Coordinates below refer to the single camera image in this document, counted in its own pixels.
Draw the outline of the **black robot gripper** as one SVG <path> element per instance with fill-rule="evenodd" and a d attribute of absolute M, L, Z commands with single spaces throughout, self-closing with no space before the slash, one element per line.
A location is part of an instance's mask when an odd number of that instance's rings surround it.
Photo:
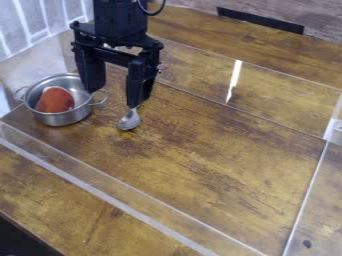
<path fill-rule="evenodd" d="M 94 22 L 74 21 L 72 52 L 84 89 L 106 85 L 106 63 L 129 66 L 127 106 L 137 108 L 151 95 L 163 43 L 147 35 L 149 0 L 94 0 Z"/>

